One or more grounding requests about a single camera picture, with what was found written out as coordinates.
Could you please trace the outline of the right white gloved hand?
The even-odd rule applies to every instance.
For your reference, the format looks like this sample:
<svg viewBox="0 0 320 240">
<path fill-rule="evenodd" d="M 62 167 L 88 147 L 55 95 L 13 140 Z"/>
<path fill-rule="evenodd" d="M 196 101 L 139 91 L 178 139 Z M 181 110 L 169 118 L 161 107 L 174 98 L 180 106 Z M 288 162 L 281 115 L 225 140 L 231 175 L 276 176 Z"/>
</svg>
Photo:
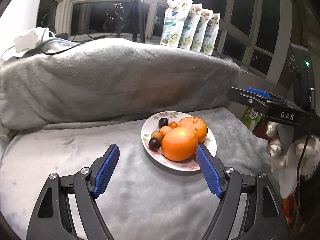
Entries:
<svg viewBox="0 0 320 240">
<path fill-rule="evenodd" d="M 292 141 L 293 127 L 269 121 L 266 135 L 271 138 L 266 152 L 272 157 L 271 171 L 278 172 L 281 198 L 294 192 L 298 184 L 297 170 L 309 180 L 319 167 L 319 137 L 312 135 L 308 141 L 302 137 Z"/>
</svg>

